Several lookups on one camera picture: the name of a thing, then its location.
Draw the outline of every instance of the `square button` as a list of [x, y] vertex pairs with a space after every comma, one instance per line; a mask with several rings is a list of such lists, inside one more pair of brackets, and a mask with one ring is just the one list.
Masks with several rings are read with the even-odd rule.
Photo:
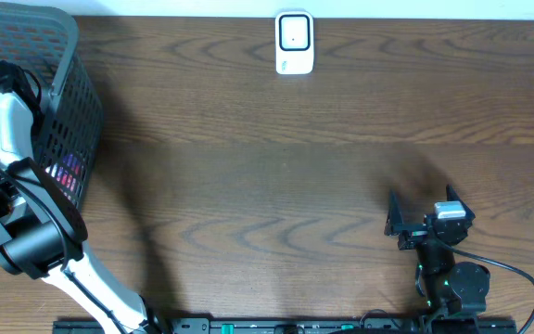
[[279, 21], [281, 48], [285, 51], [307, 50], [311, 45], [309, 25], [305, 15], [283, 16]]

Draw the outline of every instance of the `wood grain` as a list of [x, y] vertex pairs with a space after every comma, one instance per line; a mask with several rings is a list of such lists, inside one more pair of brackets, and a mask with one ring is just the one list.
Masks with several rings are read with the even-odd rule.
[[[453, 183], [460, 247], [534, 276], [534, 22], [318, 19], [314, 72], [287, 77], [269, 19], [77, 20], [106, 111], [91, 244], [164, 314], [425, 307], [382, 235], [391, 187], [421, 217]], [[532, 287], [490, 270], [487, 315], [522, 326]], [[59, 317], [87, 314], [0, 269], [0, 332]]]

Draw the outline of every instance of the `white wall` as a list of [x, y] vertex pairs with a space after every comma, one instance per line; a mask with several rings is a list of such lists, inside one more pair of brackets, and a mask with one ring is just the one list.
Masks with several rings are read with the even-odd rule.
[[272, 18], [302, 8], [316, 18], [534, 19], [534, 0], [19, 0], [72, 15]]

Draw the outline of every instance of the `wooden table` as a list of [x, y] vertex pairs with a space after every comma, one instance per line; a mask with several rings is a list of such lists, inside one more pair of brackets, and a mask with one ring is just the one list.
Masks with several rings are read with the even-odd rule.
[[[89, 240], [165, 315], [426, 307], [391, 187], [421, 219], [451, 182], [459, 248], [534, 276], [534, 22], [318, 19], [313, 73], [280, 76], [272, 19], [77, 20], [106, 110]], [[533, 288], [490, 270], [486, 315], [522, 326]], [[88, 314], [0, 268], [0, 332], [60, 317]]]

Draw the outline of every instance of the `logo on white device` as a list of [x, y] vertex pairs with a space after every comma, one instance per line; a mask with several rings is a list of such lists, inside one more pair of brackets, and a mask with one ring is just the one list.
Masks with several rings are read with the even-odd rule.
[[306, 74], [314, 64], [314, 25], [307, 12], [284, 12], [275, 18], [275, 70]]

